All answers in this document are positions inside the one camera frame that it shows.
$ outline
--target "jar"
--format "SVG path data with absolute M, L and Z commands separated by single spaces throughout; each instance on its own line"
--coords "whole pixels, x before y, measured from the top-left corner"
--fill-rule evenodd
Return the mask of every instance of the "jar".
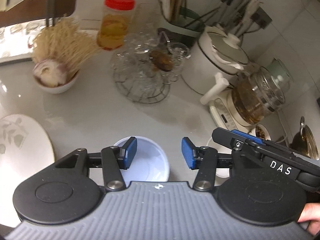
M 124 44 L 131 21 L 134 0 L 105 0 L 101 28 L 97 42 L 105 50 L 113 50 Z
M 281 88 L 270 72 L 263 67 L 241 81 L 232 90 L 231 97 L 239 117 L 250 125 L 260 122 L 285 103 Z

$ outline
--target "human hand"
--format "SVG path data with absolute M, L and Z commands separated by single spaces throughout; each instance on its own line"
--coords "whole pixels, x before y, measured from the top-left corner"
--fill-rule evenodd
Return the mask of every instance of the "human hand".
M 311 221 L 307 230 L 313 236 L 320 231 L 320 203 L 307 203 L 300 215 L 298 223 Z

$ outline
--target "black circular disc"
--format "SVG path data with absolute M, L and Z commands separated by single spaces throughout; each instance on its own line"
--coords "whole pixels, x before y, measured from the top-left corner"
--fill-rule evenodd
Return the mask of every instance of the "black circular disc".
M 98 205 L 101 195 L 99 186 L 86 176 L 53 169 L 22 182 L 12 200 L 21 220 L 58 225 L 84 217 Z
M 233 217 L 258 226 L 297 221 L 306 203 L 304 190 L 280 172 L 252 169 L 225 181 L 219 205 Z

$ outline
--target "red lid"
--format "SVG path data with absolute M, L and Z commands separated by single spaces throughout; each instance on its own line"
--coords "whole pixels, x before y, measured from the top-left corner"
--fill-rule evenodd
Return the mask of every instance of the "red lid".
M 109 8 L 120 10 L 120 11 L 130 11 L 134 8 L 134 0 L 105 0 L 104 5 Z

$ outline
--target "white plate with leaf pattern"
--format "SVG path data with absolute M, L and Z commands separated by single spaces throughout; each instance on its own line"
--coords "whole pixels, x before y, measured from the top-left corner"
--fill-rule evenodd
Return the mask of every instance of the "white plate with leaf pattern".
M 15 188 L 52 163 L 50 139 L 36 120 L 23 114 L 0 119 L 0 224 L 20 223 L 12 203 Z

